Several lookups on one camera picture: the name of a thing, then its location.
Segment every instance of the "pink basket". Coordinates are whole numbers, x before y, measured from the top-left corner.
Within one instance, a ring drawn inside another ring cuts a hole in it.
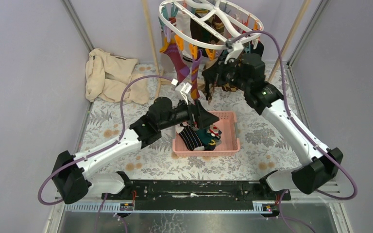
[[[237,116],[233,111],[210,111],[210,113],[216,115],[220,120],[215,123],[221,131],[222,143],[218,145],[213,151],[190,151],[185,146],[181,137],[175,134],[175,139],[172,140],[172,150],[178,157],[190,157],[190,156],[234,156],[241,145],[239,144],[239,138],[236,133],[237,129]]]

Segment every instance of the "red patterned sock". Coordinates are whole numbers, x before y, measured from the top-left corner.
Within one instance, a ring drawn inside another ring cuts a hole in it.
[[[198,92],[198,70],[199,70],[199,65],[201,63],[202,51],[198,50],[198,58],[192,61],[192,73],[191,73],[191,82],[192,82],[192,89],[191,89],[191,97],[193,100],[196,100],[200,97],[199,92]]]
[[[185,79],[185,77],[189,74],[189,67],[185,65],[185,63],[182,61],[175,41],[173,39],[171,39],[171,42],[169,43],[165,41],[165,45],[162,47],[160,52],[170,57],[172,63],[175,66],[176,77],[179,82],[182,82]]]

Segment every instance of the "floral tablecloth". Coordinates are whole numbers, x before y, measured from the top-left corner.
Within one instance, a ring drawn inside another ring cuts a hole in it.
[[[267,77],[271,70],[272,65],[267,65]],[[153,65],[137,65],[135,71],[145,75],[156,74]],[[165,75],[175,77],[174,72]],[[148,80],[148,104],[124,104],[126,127],[147,112],[153,103],[157,84],[157,79]],[[273,84],[282,90],[280,71],[277,71]],[[176,104],[178,99],[173,89],[173,86],[163,85],[160,96],[169,97]],[[290,107],[296,113],[289,85],[287,94]],[[235,156],[179,158],[172,152],[172,129],[167,129],[162,131],[162,138],[154,144],[139,152],[116,158],[99,172],[125,171],[131,179],[259,180],[274,169],[288,169],[300,165],[294,151],[280,133],[246,104],[241,91],[224,92],[219,88],[215,91],[210,105],[204,97],[200,100],[208,111],[235,111],[241,142],[241,150]],[[80,151],[110,140],[122,130],[119,103],[109,103],[97,98],[89,114]]]

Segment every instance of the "wooden pole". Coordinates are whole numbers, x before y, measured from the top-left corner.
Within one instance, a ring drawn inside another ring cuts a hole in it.
[[[145,17],[145,22],[147,23],[148,35],[149,35],[149,40],[151,43],[151,49],[152,49],[152,54],[153,54],[153,61],[156,67],[156,73],[158,75],[161,75],[161,71],[159,70],[158,58],[156,56],[155,42],[153,41],[151,18],[149,15],[147,0],[142,0],[142,8],[144,9],[144,17]],[[158,98],[160,91],[161,91],[161,79],[158,79],[158,89],[156,90],[155,99]]]
[[[308,8],[308,5],[309,5],[310,2],[311,2],[310,0],[304,0],[302,6],[300,8],[300,11],[298,12],[297,17],[295,18],[295,21],[294,21],[294,23],[291,27],[291,30],[289,31],[287,39],[285,40],[285,43],[281,48],[281,54],[282,54],[283,57],[284,57],[284,54],[287,52],[288,46],[290,45],[291,40],[294,37],[295,32],[297,31],[298,26],[300,25],[300,22],[301,22],[302,18],[304,17],[305,11]],[[278,66],[279,66],[279,59],[277,58],[277,60],[275,61],[275,64],[274,64],[274,68],[272,69],[271,74],[270,74],[270,76],[268,77],[268,80],[267,80],[269,83],[273,80],[275,72],[278,69]]]

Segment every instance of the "white wall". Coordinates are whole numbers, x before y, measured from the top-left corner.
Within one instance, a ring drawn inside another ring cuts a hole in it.
[[[148,0],[157,54],[161,48],[158,6],[163,0]],[[272,33],[283,45],[304,0],[231,0],[255,14],[265,31]],[[305,18],[285,55],[288,59],[321,0],[311,0]],[[71,0],[76,13],[93,45],[125,57],[136,57],[141,62],[153,62],[148,31],[141,0]],[[277,52],[268,39],[265,61],[275,61]]]
[[[373,1],[330,1],[293,70],[313,132],[358,184],[345,203],[353,230],[373,232]]]
[[[38,188],[77,143],[87,53],[59,0],[0,1],[0,233],[42,232]]]

